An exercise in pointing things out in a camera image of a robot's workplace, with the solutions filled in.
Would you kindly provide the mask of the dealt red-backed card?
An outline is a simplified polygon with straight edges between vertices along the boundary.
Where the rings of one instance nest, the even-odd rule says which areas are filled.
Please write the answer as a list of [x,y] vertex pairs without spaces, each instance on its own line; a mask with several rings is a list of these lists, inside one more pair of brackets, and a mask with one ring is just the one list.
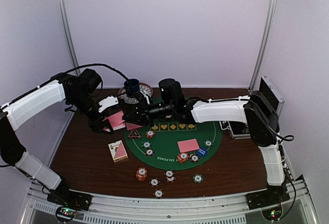
[[142,125],[138,125],[138,124],[133,124],[133,123],[125,123],[125,127],[127,130],[133,130],[133,129],[139,129],[142,128]]

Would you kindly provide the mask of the red-backed card deck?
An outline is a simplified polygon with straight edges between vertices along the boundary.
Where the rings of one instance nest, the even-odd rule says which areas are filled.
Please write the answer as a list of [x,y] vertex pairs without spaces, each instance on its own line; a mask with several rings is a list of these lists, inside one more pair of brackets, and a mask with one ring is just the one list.
[[126,127],[125,121],[123,120],[123,116],[123,111],[119,111],[113,115],[106,117],[105,120],[109,121],[113,130],[119,130]]

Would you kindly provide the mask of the green chips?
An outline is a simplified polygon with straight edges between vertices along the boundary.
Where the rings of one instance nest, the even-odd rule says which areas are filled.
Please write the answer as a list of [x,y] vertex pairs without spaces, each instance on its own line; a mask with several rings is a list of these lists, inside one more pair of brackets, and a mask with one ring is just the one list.
[[152,146],[152,144],[151,144],[150,142],[148,142],[148,141],[145,141],[145,142],[142,144],[142,146],[143,146],[143,148],[145,148],[145,149],[149,149],[149,148]]

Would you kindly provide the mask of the hundred chip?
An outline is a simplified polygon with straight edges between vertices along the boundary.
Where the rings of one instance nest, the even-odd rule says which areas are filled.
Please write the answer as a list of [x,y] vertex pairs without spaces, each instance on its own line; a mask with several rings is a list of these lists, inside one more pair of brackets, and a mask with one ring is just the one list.
[[167,182],[174,182],[175,181],[175,176],[172,177],[166,177]]
[[159,185],[159,180],[157,178],[151,178],[150,185],[156,187]]
[[161,189],[156,189],[154,191],[154,197],[155,198],[163,198],[163,195],[164,195],[164,193]]
[[164,175],[166,178],[171,178],[174,176],[174,172],[172,170],[166,170]]
[[152,148],[149,148],[146,150],[145,154],[148,156],[148,157],[151,157],[154,155],[154,150]]

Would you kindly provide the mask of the red five chip stack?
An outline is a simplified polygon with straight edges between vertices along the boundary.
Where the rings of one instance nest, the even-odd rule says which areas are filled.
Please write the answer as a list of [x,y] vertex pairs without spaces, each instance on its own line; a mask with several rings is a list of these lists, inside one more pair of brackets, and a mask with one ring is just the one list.
[[139,180],[139,181],[144,181],[144,180],[146,180],[147,175],[148,175],[148,171],[147,171],[147,169],[144,168],[144,167],[140,167],[140,168],[138,168],[138,170],[136,171],[136,178],[137,178],[137,180]]

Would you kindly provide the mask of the hundred chips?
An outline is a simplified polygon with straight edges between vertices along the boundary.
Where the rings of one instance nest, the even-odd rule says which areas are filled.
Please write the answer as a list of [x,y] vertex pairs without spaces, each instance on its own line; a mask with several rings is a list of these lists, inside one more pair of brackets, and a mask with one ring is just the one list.
[[199,156],[197,154],[190,154],[189,160],[193,163],[197,163],[197,162],[199,162]]

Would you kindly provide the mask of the blue small blind button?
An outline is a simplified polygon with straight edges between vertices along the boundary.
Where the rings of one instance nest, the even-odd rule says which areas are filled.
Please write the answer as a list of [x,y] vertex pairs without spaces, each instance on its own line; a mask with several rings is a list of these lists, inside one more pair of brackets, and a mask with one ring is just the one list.
[[196,153],[200,157],[205,157],[208,154],[208,150],[205,147],[200,147]]

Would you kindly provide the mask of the green twenty chip stack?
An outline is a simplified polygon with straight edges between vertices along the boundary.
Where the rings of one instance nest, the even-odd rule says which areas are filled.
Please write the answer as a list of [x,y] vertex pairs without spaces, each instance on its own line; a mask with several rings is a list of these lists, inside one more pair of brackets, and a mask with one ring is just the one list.
[[202,183],[203,180],[204,180],[204,178],[203,178],[203,176],[202,176],[201,174],[195,174],[195,175],[193,176],[193,181],[194,181],[195,183]]

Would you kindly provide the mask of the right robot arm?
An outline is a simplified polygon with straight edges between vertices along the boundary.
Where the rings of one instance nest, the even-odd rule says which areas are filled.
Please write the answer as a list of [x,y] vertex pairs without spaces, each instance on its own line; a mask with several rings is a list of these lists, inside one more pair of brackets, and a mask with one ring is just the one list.
[[276,203],[283,196],[286,175],[282,141],[292,141],[294,136],[280,135],[279,117],[262,93],[231,99],[205,100],[199,97],[185,99],[181,91],[161,89],[161,102],[148,103],[141,94],[136,95],[137,105],[124,114],[129,123],[152,125],[155,119],[172,116],[174,120],[195,124],[210,121],[235,121],[248,126],[251,140],[263,156],[270,186],[264,192],[268,204]]

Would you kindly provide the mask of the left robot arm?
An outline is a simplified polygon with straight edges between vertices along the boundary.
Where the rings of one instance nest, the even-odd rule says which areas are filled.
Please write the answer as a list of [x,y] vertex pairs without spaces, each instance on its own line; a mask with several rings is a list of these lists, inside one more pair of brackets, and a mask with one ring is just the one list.
[[1,107],[2,160],[54,190],[55,199],[64,206],[74,201],[73,192],[62,185],[59,186],[63,179],[38,158],[28,153],[15,132],[38,113],[62,101],[75,106],[84,114],[92,131],[105,133],[109,129],[112,132],[111,124],[105,118],[106,111],[101,109],[100,104],[91,97],[101,81],[101,77],[92,69],[85,69],[79,76],[58,74],[17,100]]

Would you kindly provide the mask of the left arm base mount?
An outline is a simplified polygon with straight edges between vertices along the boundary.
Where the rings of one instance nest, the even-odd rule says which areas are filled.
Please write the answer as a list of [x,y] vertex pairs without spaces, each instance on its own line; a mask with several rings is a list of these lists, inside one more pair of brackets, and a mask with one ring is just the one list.
[[58,197],[50,193],[47,196],[47,201],[78,211],[88,211],[92,202],[92,195],[70,191],[67,197]]

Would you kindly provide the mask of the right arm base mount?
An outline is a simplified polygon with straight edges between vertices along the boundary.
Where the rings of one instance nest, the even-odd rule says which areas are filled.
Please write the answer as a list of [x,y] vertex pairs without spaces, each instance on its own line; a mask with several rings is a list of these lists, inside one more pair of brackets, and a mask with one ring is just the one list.
[[268,190],[249,193],[246,195],[250,210],[264,208],[290,200],[288,193],[271,192]]

